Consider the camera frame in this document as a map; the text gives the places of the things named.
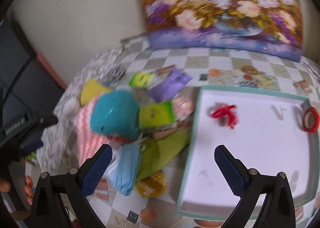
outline painting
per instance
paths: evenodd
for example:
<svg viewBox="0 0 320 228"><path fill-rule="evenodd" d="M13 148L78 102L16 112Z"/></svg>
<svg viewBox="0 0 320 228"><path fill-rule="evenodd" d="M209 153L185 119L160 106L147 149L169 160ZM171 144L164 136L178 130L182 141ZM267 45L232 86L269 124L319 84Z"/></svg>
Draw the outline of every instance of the painting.
<svg viewBox="0 0 320 228"><path fill-rule="evenodd" d="M300 61L299 0L139 0L154 49L221 47Z"/></svg>

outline purple packet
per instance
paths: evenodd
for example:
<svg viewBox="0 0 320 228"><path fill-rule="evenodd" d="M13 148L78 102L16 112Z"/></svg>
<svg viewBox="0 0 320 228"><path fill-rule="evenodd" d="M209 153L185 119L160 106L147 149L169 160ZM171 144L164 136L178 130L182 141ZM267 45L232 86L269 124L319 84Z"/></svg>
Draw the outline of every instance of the purple packet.
<svg viewBox="0 0 320 228"><path fill-rule="evenodd" d="M171 100L191 80L190 75L173 68L171 74L162 83L151 88L148 94L158 103Z"/></svg>

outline tray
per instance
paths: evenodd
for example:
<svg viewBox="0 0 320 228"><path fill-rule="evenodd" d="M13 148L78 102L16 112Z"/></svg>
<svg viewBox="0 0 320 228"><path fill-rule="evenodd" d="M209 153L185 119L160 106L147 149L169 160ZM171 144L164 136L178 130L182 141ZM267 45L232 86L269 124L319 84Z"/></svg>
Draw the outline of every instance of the tray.
<svg viewBox="0 0 320 228"><path fill-rule="evenodd" d="M234 130L210 117L219 103L237 106L239 124ZM296 208L313 200L319 183L319 138L317 132L302 129L303 112L310 106L308 98L282 92L201 87L177 214L225 221L239 202L215 163L218 145L262 175L285 172ZM260 195L250 219L256 219L264 198Z"/></svg>

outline yellow sponge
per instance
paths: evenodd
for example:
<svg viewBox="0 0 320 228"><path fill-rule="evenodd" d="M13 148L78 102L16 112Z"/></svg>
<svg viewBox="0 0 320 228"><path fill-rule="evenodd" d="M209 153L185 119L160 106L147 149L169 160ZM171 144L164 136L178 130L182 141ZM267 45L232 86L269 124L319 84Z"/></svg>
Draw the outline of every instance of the yellow sponge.
<svg viewBox="0 0 320 228"><path fill-rule="evenodd" d="M80 104L81 106L86 105L94 97L102 93L110 93L113 90L111 88L105 87L102 84L99 84L95 79L89 79L87 83L82 88L80 94Z"/></svg>

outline face mask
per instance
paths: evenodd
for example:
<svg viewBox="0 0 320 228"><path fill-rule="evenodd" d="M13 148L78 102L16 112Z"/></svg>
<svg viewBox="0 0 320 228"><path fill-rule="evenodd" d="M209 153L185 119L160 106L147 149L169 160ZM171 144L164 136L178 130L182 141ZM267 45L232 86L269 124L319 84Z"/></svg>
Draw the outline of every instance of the face mask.
<svg viewBox="0 0 320 228"><path fill-rule="evenodd" d="M138 143L124 144L115 161L108 167L107 175L114 188L124 196L131 194L141 156Z"/></svg>

